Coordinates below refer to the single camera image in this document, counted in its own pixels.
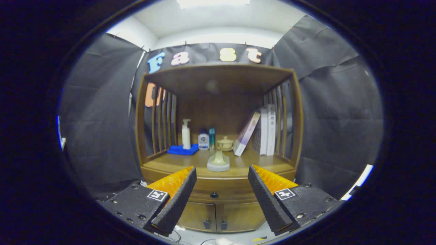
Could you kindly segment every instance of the book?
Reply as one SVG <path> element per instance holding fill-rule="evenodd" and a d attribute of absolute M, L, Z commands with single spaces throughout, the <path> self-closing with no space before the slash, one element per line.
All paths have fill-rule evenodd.
<path fill-rule="evenodd" d="M 235 141 L 233 146 L 233 152 L 236 156 L 241 156 L 245 147 L 248 144 L 248 140 L 250 140 L 251 135 L 253 134 L 254 128 L 256 127 L 257 121 L 260 118 L 259 112 L 254 112 L 250 117 L 250 120 L 246 123 L 244 129 L 238 135 L 238 138 Z"/>
<path fill-rule="evenodd" d="M 266 106 L 258 110 L 260 119 L 253 132 L 252 148 L 259 155 L 266 155 L 266 144 L 268 137 L 268 109 Z"/>
<path fill-rule="evenodd" d="M 273 156 L 276 146 L 276 109 L 273 104 L 268 104 L 268 139 L 266 142 L 266 155 Z"/>

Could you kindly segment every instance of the cabinet door handle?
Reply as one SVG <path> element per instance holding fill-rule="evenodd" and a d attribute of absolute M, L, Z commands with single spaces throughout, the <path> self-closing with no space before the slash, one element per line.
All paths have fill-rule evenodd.
<path fill-rule="evenodd" d="M 209 222 L 208 219 L 206 219 L 206 221 L 204 221 L 203 224 L 204 224 L 204 228 L 205 229 L 210 229 L 211 228 L 211 223 Z"/>
<path fill-rule="evenodd" d="M 221 223 L 221 230 L 227 230 L 227 223 L 225 222 L 225 220 L 223 220 Z"/>

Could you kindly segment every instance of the white wall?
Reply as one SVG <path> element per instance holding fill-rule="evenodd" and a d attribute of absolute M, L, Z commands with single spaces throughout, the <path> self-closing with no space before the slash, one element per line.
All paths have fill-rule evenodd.
<path fill-rule="evenodd" d="M 271 48 L 283 33 L 245 27 L 214 27 L 185 31 L 160 38 L 152 50 L 194 43 L 236 43 Z"/>
<path fill-rule="evenodd" d="M 138 47 L 144 46 L 143 50 L 147 51 L 149 48 L 153 49 L 157 42 L 156 35 L 133 16 L 124 19 L 106 32 L 112 35 L 118 34 L 117 37 L 125 39 Z"/>

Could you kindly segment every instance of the small white bottle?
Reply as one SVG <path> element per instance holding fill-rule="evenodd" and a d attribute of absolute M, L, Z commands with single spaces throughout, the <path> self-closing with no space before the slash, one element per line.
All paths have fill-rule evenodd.
<path fill-rule="evenodd" d="M 191 149 L 191 136 L 189 133 L 188 128 L 188 122 L 190 122 L 191 119 L 183 119 L 183 125 L 182 125 L 182 144 L 183 149 L 189 150 Z"/>
<path fill-rule="evenodd" d="M 206 130 L 202 129 L 198 136 L 198 148 L 200 150 L 209 149 L 209 135 Z"/>

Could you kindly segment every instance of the blue cloth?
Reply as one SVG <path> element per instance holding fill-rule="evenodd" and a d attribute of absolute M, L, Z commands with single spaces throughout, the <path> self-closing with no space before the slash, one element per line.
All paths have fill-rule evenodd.
<path fill-rule="evenodd" d="M 198 144 L 192 144 L 191 149 L 185 150 L 183 149 L 183 146 L 171 146 L 170 149 L 167 151 L 169 154 L 176 154 L 176 155 L 194 155 L 198 151 Z"/>

